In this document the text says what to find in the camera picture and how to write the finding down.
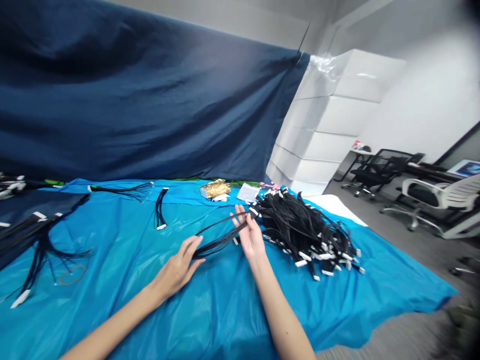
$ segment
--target person's right hand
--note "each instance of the person's right hand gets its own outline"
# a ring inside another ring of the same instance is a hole
[[[235,212],[236,214],[245,212],[243,205],[235,205]],[[260,230],[257,222],[252,219],[249,213],[238,215],[237,217],[238,220],[235,217],[231,219],[235,226],[238,226],[239,221],[241,222],[246,219],[246,227],[240,230],[238,234],[240,235],[241,247],[248,261],[265,256],[265,243],[262,237],[262,230]]]

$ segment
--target person's left hand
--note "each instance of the person's left hand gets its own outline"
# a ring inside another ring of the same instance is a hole
[[[151,300],[153,309],[158,308],[165,300],[174,295],[177,291],[190,281],[198,267],[205,262],[205,259],[195,260],[191,265],[192,256],[197,250],[203,236],[190,236],[180,246],[180,250],[173,255],[149,283],[143,292]]]

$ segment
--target hand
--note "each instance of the hand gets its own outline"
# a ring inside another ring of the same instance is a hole
[[[190,265],[192,256],[203,238],[203,236],[190,236],[186,239],[178,253],[168,259],[155,279],[143,289],[143,292],[147,293],[147,298],[151,299],[153,310],[183,288],[199,266],[205,262],[205,259],[199,259]]]
[[[235,205],[235,211],[237,214],[243,213],[245,211],[243,205]],[[265,243],[264,238],[262,237],[262,230],[257,222],[252,219],[250,214],[238,215],[238,220],[243,221],[246,219],[246,227],[244,227],[238,233],[240,235],[241,247],[248,261],[255,260],[266,256],[265,253]],[[238,226],[239,221],[235,217],[232,218],[235,226]]]

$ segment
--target gray floor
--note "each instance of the gray floor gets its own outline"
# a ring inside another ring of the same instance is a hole
[[[439,277],[455,287],[460,295],[451,305],[465,304],[478,299],[475,275],[455,277],[448,268],[459,266],[457,258],[480,257],[480,250],[465,241],[445,240],[432,235],[426,228],[407,231],[409,217],[402,214],[380,214],[387,201],[381,196],[371,202],[367,194],[354,197],[352,189],[340,189],[342,184],[332,182],[325,194],[336,195],[369,227],[398,249],[412,256]],[[406,313],[391,318],[379,326],[370,341],[361,349],[344,346],[323,351],[318,359],[431,359],[439,344],[448,336],[449,320],[444,310],[431,314]]]

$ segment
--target white office chair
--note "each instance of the white office chair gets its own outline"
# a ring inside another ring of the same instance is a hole
[[[479,196],[478,193],[480,192],[480,174],[464,178],[453,184],[441,182],[433,185],[417,179],[406,179],[402,183],[401,192],[404,196],[421,203],[421,206],[413,211],[386,207],[380,210],[380,214],[391,211],[410,215],[412,223],[408,227],[409,231],[414,231],[419,225],[419,220],[421,220],[437,229],[440,235],[442,235],[443,231],[438,225],[419,216],[420,211],[422,208],[425,208],[425,206],[440,210],[472,211],[475,205],[475,199]]]

